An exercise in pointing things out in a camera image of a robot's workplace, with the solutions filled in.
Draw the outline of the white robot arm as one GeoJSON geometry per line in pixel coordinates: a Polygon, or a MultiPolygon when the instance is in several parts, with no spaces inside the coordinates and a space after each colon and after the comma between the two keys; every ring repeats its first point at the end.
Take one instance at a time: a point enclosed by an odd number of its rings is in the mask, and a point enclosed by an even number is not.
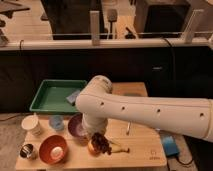
{"type": "Polygon", "coordinates": [[[122,96],[112,89],[107,77],[97,75],[77,96],[89,135],[105,133],[111,118],[213,142],[212,99],[122,96]]]}

